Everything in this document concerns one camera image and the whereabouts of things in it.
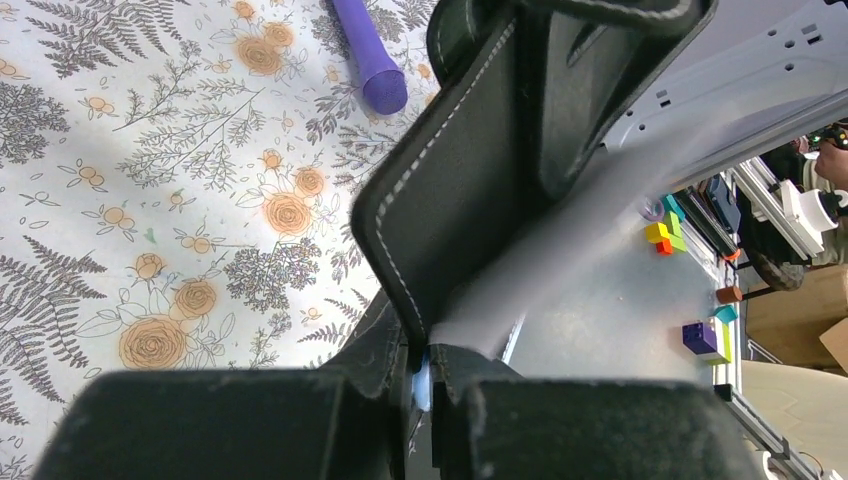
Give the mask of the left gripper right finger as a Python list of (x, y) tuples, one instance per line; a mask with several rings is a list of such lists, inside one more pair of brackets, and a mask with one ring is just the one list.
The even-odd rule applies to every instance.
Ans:
[(704, 387), (526, 379), (430, 349), (433, 453), (445, 479), (755, 479), (738, 427)]

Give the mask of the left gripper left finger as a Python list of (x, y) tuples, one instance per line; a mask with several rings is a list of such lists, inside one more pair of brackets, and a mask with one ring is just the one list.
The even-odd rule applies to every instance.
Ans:
[(383, 397), (332, 370), (116, 372), (73, 402), (38, 479), (401, 479)]

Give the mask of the black leather card holder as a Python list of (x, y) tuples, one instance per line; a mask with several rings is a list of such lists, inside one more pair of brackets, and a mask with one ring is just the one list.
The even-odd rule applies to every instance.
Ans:
[(351, 228), (411, 350), (454, 291), (562, 199), (713, 1), (441, 1), (441, 89), (354, 202)]

